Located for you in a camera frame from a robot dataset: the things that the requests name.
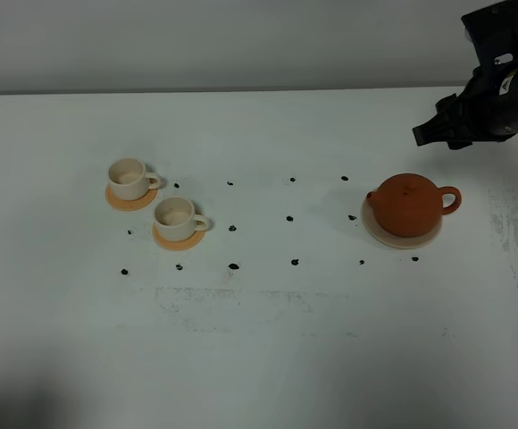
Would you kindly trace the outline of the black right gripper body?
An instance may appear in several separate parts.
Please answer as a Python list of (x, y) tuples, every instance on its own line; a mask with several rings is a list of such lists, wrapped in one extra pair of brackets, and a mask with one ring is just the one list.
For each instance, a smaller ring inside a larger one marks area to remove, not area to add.
[(461, 94), (436, 104), (452, 123), (452, 149), (474, 142), (505, 141), (518, 134), (518, 67), (499, 69), (493, 78), (478, 66)]

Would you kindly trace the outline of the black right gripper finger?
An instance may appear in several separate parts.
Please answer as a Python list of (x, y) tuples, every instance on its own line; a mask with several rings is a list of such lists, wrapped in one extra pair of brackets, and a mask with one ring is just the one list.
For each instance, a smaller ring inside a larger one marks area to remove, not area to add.
[(452, 123), (445, 114), (436, 114), (427, 122), (414, 127), (412, 132), (417, 146), (453, 139)]

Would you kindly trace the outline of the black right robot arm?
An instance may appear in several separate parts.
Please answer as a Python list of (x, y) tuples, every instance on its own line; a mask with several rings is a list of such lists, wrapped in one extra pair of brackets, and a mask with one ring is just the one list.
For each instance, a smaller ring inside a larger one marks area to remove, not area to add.
[(464, 91), (436, 103), (437, 114), (413, 128), (419, 147), (445, 142), (503, 142), (518, 134), (518, 1), (502, 1), (462, 17), (480, 65)]

